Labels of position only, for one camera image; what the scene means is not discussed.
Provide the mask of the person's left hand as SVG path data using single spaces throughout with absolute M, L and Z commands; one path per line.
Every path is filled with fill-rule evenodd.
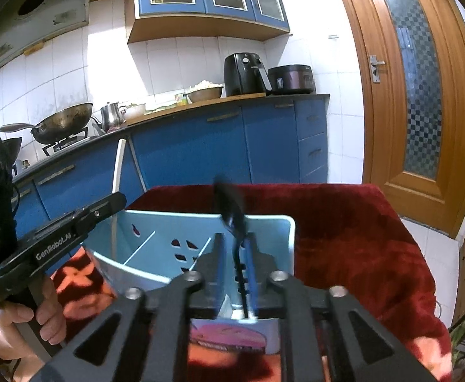
M 33 318 L 41 325 L 40 336 L 50 345 L 64 342 L 67 336 L 66 319 L 58 302 L 54 283 L 48 276 L 42 282 L 42 303 L 36 312 L 11 302 L 0 304 L 0 359 L 17 360 L 34 357 L 35 353 L 16 328 L 16 324 Z

